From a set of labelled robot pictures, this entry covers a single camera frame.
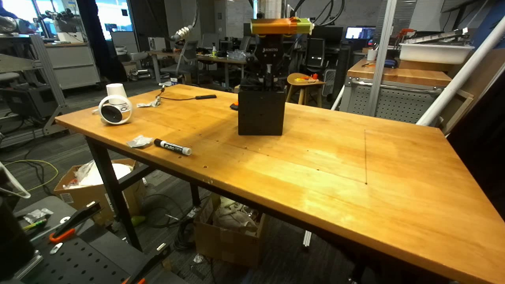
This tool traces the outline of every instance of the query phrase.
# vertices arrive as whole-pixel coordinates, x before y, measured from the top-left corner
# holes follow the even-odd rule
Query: black table leg
[[[104,187],[109,195],[114,212],[119,217],[119,220],[126,231],[126,239],[128,240],[128,243],[134,248],[142,251],[137,234],[135,233],[135,228],[131,223],[130,212],[128,212],[128,207],[126,206],[126,202],[123,198],[119,182],[116,178],[116,174],[114,173],[114,169],[112,168],[109,152],[105,147],[95,143],[93,139],[87,137],[86,140],[96,163],[96,167],[102,177],[102,181],[104,182]]]
[[[189,187],[191,188],[191,199],[193,199],[194,206],[200,206],[200,193],[198,192],[198,185],[194,183],[189,183]]]

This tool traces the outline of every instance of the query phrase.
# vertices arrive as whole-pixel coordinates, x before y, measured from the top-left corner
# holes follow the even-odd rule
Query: white bin
[[[401,60],[461,64],[475,46],[400,43]]]

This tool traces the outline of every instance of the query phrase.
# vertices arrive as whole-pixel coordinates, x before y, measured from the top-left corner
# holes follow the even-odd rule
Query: cardboard box
[[[214,211],[220,203],[219,195],[212,193],[195,217],[196,252],[235,264],[257,267],[261,260],[268,216],[262,214],[256,236],[246,235],[211,224]]]
[[[130,165],[134,168],[137,166],[136,162],[132,159],[113,160],[112,162]],[[82,165],[73,166],[67,174],[63,176],[58,185],[56,185],[54,194],[77,210],[83,208],[91,201],[99,202],[102,210],[93,217],[93,220],[99,225],[107,226],[114,220],[114,211],[103,184],[81,188],[71,188],[67,190],[63,188],[64,185],[68,185],[73,179],[75,179],[74,172],[81,166]],[[123,191],[123,197],[125,198],[126,206],[128,206],[131,216],[139,215],[141,201],[144,196],[145,186],[142,180],[134,183]]]

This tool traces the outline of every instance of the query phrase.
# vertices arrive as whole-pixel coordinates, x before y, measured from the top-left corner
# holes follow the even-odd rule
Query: white cup
[[[126,98],[126,92],[123,84],[121,83],[108,84],[106,88],[107,88],[107,96],[122,96]],[[118,99],[110,99],[109,103],[111,105],[121,105],[124,103],[124,101]]]
[[[368,50],[367,61],[374,61],[379,50]]]

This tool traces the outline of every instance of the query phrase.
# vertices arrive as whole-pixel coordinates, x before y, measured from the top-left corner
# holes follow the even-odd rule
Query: black optical breadboard
[[[121,284],[128,274],[78,237],[67,240],[53,255],[45,236],[35,249],[44,257],[22,280],[26,284]]]

